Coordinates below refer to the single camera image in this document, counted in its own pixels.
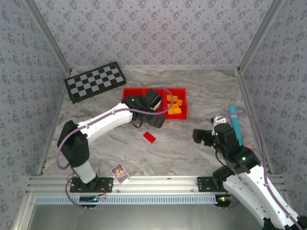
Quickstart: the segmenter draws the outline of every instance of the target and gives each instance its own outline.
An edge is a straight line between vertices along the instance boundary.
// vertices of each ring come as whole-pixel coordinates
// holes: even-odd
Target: robotic arm
[[[205,146],[213,146],[227,163],[213,173],[216,187],[235,196],[263,226],[263,230],[299,230],[296,224],[300,225],[300,229],[306,229],[307,218],[299,216],[285,202],[269,178],[266,182],[264,168],[255,153],[239,145],[235,131],[225,119],[218,122],[213,118],[213,122],[213,131],[195,129],[193,139],[196,143],[203,140]]]
[[[68,121],[64,125],[58,141],[58,147],[69,133],[80,127],[86,127],[71,135],[61,148],[61,152],[69,165],[75,170],[84,184],[90,183],[97,177],[88,161],[90,156],[89,145],[104,133],[130,121],[139,121],[141,125],[142,122],[146,122],[160,128],[165,121],[163,115],[158,117],[134,111],[155,112],[160,107],[161,102],[162,97],[155,90],[150,89],[144,96],[128,96],[124,98],[114,108],[97,117],[78,124]]]

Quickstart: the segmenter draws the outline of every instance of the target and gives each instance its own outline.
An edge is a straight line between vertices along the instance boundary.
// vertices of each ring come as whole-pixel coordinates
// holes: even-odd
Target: wire
[[[106,188],[103,185],[99,185],[99,187],[101,187],[104,190],[104,193],[98,195],[98,197],[105,195],[105,197],[103,199],[106,199]]]
[[[291,214],[282,206],[282,204],[279,202],[279,200],[277,199],[277,197],[275,196],[275,194],[273,193],[272,189],[270,188],[270,185],[268,183],[268,173],[267,173],[267,166],[266,166],[266,155],[265,155],[265,151],[264,151],[264,138],[263,138],[263,134],[261,132],[261,127],[259,122],[256,120],[256,118],[254,118],[252,115],[246,114],[246,113],[234,113],[234,114],[227,114],[225,116],[222,116],[220,118],[217,118],[216,120],[219,121],[221,119],[233,116],[233,115],[243,115],[243,116],[248,116],[250,117],[255,124],[257,125],[258,128],[258,132],[260,135],[260,143],[261,143],[261,152],[262,152],[262,157],[263,157],[263,167],[264,167],[264,182],[266,184],[266,187],[269,191],[269,193],[271,194],[273,200],[277,203],[277,205],[282,209],[282,211],[290,218],[290,220],[297,226],[297,228],[299,230],[303,230],[302,227],[298,224],[298,222],[291,216]]]
[[[67,181],[68,183],[71,184],[71,182],[68,181],[68,178],[69,178],[70,176],[74,176],[74,175],[75,175],[75,174],[68,175],[68,176],[66,177],[66,181]]]
[[[61,149],[63,147],[63,145],[65,144],[65,142],[72,136],[74,135],[76,132],[79,132],[80,130],[86,128],[86,127],[89,127],[89,126],[92,126],[93,124],[107,118],[108,116],[111,116],[113,114],[116,114],[118,112],[123,112],[123,111],[130,111],[130,112],[137,112],[137,113],[141,113],[141,114],[146,114],[146,115],[161,115],[161,114],[164,114],[166,113],[168,110],[170,110],[170,108],[173,106],[173,103],[174,103],[174,99],[173,99],[173,95],[171,93],[170,90],[168,90],[167,88],[154,88],[154,89],[163,89],[165,90],[166,92],[169,93],[169,95],[171,96],[171,104],[170,106],[165,109],[164,111],[161,111],[161,112],[146,112],[146,111],[142,111],[142,110],[138,110],[138,109],[130,109],[130,108],[127,108],[127,109],[117,109],[117,110],[114,110],[106,115],[103,115],[102,117],[90,122],[87,124],[87,126],[82,126],[82,127],[79,127],[75,130],[73,130],[72,132],[70,132],[69,134],[67,134],[67,136],[63,139],[63,141],[60,143],[59,145],[59,148],[58,148],[58,151],[57,151],[57,155],[56,155],[56,164],[57,164],[57,167],[61,170],[65,170],[69,167],[69,163],[66,165],[66,166],[61,166],[60,163],[59,163],[59,154],[61,152]]]
[[[215,157],[217,158],[217,160],[218,160],[223,166],[227,166],[227,165],[225,165],[223,162],[221,162],[220,159],[217,157],[217,151],[215,151]]]
[[[70,179],[67,180],[67,183],[66,183],[66,185],[65,185],[65,193],[66,193],[66,195],[67,195],[67,198],[68,198],[75,206],[77,206],[78,208],[81,208],[81,209],[84,209],[84,210],[87,210],[87,209],[90,209],[90,210],[91,210],[91,208],[89,208],[89,207],[82,207],[81,205],[77,204],[77,203],[71,198],[71,196],[69,195],[69,193],[68,193],[68,184],[71,183],[71,181],[72,181],[74,178],[78,178],[78,176],[77,176],[77,175],[72,176]]]

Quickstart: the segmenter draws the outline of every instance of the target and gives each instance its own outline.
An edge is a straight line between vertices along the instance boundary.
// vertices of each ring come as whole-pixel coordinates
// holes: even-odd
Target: yellow block
[[[169,109],[169,110],[167,111],[167,113],[168,113],[168,114],[174,114],[174,109]]]
[[[178,104],[173,103],[172,109],[177,109],[179,108]]]
[[[180,106],[182,106],[182,100],[179,100],[179,99],[178,99],[178,100],[177,100],[177,104],[180,105]]]
[[[174,109],[174,114],[181,114],[181,109],[180,108]]]
[[[177,96],[173,96],[173,102],[176,102],[177,101],[177,99],[178,99],[178,97]],[[166,100],[168,101],[168,102],[171,102],[172,101],[172,97],[171,97],[171,95],[168,95],[168,96],[166,96]]]

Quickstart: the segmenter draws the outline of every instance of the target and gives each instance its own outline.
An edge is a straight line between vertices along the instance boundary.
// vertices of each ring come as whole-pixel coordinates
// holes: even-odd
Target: blue marker
[[[229,114],[237,113],[236,107],[234,106],[230,106],[228,111],[229,111]],[[240,124],[239,124],[237,115],[231,116],[231,123],[232,123],[232,128],[235,130],[236,138],[239,141],[240,146],[242,146],[243,145],[242,134],[241,134]]]

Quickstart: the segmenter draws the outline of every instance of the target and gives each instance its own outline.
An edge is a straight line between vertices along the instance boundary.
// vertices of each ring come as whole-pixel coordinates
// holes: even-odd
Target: checkerboard
[[[126,78],[117,62],[65,79],[72,103],[126,84]]]

